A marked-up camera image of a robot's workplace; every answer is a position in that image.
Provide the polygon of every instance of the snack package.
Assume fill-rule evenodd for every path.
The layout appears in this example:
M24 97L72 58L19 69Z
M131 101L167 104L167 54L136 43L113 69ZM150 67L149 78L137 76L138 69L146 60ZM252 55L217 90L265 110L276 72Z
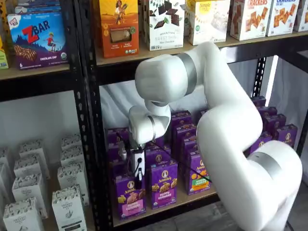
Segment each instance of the snack package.
M148 0L146 4L150 51L183 47L185 0Z
M274 134L277 128L285 125L286 117L283 114L266 116L263 119L264 130Z
M61 12L8 15L19 69L67 63Z
M152 209L176 203L178 184L178 164L170 160L163 165L151 165L150 186Z
M263 107L265 106L266 103L266 99L264 96L260 95L260 96L256 96L256 97L252 97L250 98L251 101L254 103L254 105L256 107Z
M35 197L37 199L40 216L42 219L48 218L50 204L42 174L16 177L12 192L16 201Z
M294 124L285 125L281 128L276 129L273 140L284 142L294 148L296 134L297 126L295 126Z
M41 165L42 170L44 171L43 176L47 179L50 179L49 174L49 160L48 156L45 155L43 140L34 140L25 142L19 147L19 155L20 157L26 157L29 154L37 153L39 154L39 164Z
M294 30L308 30L308 0L299 0L297 14L294 22Z
M141 188L135 188L135 178L128 175L115 178L118 211L121 219L145 213L145 184L144 178Z
M191 0L189 42L226 41L230 0Z
M251 153L253 153L255 150L257 150L259 147L261 147L263 144L265 144L268 141L272 140L272 136L268 131L264 131L261 133L260 137L254 142L253 145L250 146L245 152L244 155L248 157Z
M272 0L234 0L230 35L238 40L264 37L271 2Z
M272 0L267 36L291 34L299 0Z
M197 149L187 151L187 167L184 169L185 190L188 195L200 193L210 189L210 182L201 176L197 175L194 171L200 173L209 179L206 167Z
M100 0L100 10L104 58L138 54L138 1Z

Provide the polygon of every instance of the white tea box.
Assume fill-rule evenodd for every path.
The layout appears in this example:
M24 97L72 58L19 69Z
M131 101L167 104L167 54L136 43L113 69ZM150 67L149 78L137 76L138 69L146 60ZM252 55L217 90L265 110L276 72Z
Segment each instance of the white tea box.
M308 30L308 0L299 0L297 14L294 22L294 30Z
M225 42L230 0L191 0L189 42Z
M20 157L25 157L32 153L38 153L40 158L40 163L42 170L44 171L43 176L47 179L50 179L49 169L48 169L48 158L45 156L44 148L43 148L43 140L35 140L23 143L19 148Z
M83 164L79 163L60 167L58 169L58 181L61 189L79 185L82 202L84 205L89 205L89 193Z
M0 194L6 204L14 202L12 194L13 179L4 163L0 163Z
M39 154L30 154L17 160L14 166L14 173L16 177L25 177L38 173L43 175Z
M78 186L53 192L52 208L59 231L87 231Z
M66 136L61 139L61 149L66 150L75 145L82 145L80 133L74 133L73 135Z
M0 147L0 163L4 163L14 177L14 157L8 147Z
M38 211L42 219L48 218L50 204L42 174L17 177L12 188L16 201L35 197L38 203Z
M3 221L7 231L44 231L35 197L6 205Z
M61 166L67 166L76 163L85 163L82 146L72 146L61 151Z
M272 0L267 36L291 34L299 0Z
M183 47L185 0L147 1L150 51Z

